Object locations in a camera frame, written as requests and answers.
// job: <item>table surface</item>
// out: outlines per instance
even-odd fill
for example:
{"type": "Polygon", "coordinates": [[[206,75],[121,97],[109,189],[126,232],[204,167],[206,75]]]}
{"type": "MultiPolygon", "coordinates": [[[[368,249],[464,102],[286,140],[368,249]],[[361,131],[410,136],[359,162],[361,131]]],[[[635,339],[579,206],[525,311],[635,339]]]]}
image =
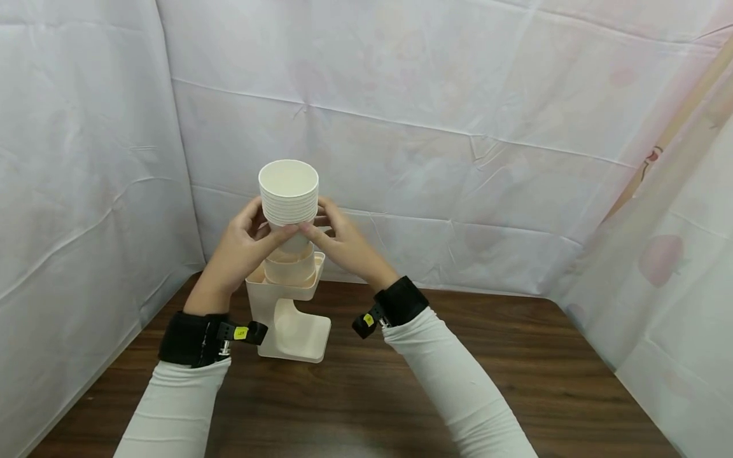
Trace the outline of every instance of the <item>table surface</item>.
{"type": "MultiPolygon", "coordinates": [[[[111,457],[157,363],[192,278],[59,422],[31,457],[111,457]]],[[[438,316],[507,398],[541,457],[678,457],[562,311],[549,300],[425,291],[438,316]]],[[[236,345],[219,391],[210,457],[451,457],[449,433],[379,331],[351,329],[369,288],[323,282],[306,313],[333,322],[320,364],[260,358],[236,345]]],[[[232,318],[250,319],[246,291],[232,318]]]]}

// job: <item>left hand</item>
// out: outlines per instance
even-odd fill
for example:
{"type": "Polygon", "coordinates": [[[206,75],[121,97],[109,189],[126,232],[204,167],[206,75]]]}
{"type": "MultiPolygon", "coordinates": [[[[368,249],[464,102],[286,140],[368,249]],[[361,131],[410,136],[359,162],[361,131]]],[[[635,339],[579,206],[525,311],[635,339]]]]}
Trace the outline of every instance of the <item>left hand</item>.
{"type": "Polygon", "coordinates": [[[262,213],[262,199],[255,197],[229,223],[196,287],[231,295],[270,253],[297,231],[298,227],[293,225],[271,232],[262,213]]]}

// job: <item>black wristband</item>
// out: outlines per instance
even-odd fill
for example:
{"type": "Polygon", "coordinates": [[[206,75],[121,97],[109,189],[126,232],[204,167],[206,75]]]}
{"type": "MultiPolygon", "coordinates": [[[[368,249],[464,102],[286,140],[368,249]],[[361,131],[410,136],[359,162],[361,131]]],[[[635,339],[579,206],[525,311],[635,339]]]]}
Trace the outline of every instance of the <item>black wristband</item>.
{"type": "Polygon", "coordinates": [[[229,321],[229,314],[205,317],[177,312],[168,323],[158,358],[168,363],[203,367],[229,357],[228,341],[259,345],[268,327],[250,322],[247,327],[229,321]]]}
{"type": "Polygon", "coordinates": [[[378,322],[389,327],[406,325],[425,310],[430,303],[408,277],[395,281],[374,296],[375,304],[368,313],[359,315],[351,328],[362,339],[375,331],[378,322]]]}

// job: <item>paper cup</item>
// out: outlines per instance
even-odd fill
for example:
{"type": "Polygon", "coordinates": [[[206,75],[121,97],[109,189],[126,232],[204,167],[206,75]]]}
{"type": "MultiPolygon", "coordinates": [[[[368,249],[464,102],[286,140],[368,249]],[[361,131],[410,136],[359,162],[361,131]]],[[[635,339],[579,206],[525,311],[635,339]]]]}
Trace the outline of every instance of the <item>paper cup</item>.
{"type": "MultiPolygon", "coordinates": [[[[311,224],[313,223],[313,218],[310,218],[309,220],[311,224]]],[[[273,231],[279,230],[281,227],[285,226],[286,224],[278,225],[270,222],[270,229],[273,231]]],[[[287,254],[298,254],[302,253],[304,249],[306,249],[306,246],[310,243],[310,240],[306,238],[305,235],[301,234],[300,232],[293,235],[287,242],[280,245],[280,248],[278,248],[283,253],[287,254]]]]}
{"type": "Polygon", "coordinates": [[[259,171],[265,218],[277,226],[298,224],[318,213],[318,173],[293,159],[276,160],[259,171]]]}
{"type": "Polygon", "coordinates": [[[275,250],[265,259],[265,278],[269,283],[300,286],[316,272],[313,244],[308,243],[299,254],[275,250]]]}

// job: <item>white fabric wall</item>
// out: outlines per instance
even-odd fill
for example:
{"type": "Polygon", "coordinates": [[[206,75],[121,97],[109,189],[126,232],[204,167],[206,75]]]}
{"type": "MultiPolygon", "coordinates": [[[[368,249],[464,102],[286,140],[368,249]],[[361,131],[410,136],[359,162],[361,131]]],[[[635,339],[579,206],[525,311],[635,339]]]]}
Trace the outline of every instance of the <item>white fabric wall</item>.
{"type": "Polygon", "coordinates": [[[732,72],[550,295],[688,457],[733,451],[732,72]]]}
{"type": "Polygon", "coordinates": [[[202,252],[153,0],[0,2],[0,455],[45,434],[202,252]]]}
{"type": "Polygon", "coordinates": [[[419,283],[533,295],[733,16],[726,0],[158,3],[207,255],[259,169],[299,158],[419,283]]]}

